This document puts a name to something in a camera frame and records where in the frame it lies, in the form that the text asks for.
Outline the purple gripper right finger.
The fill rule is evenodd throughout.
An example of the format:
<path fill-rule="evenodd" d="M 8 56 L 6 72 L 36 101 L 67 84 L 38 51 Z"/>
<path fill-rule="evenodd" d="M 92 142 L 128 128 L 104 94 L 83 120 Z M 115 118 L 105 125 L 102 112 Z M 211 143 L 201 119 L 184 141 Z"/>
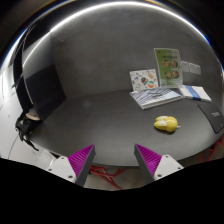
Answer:
<path fill-rule="evenodd" d="M 183 169 L 183 166 L 170 155 L 159 155 L 139 144 L 134 147 L 134 155 L 146 184 Z"/>

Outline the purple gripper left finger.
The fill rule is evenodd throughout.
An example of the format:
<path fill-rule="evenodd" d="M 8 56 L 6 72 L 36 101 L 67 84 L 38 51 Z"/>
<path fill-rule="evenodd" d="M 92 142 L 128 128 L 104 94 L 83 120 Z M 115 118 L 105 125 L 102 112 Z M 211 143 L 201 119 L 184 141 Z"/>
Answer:
<path fill-rule="evenodd" d="M 60 156 L 47 171 L 83 187 L 95 155 L 95 145 L 90 145 L 69 157 Z"/>

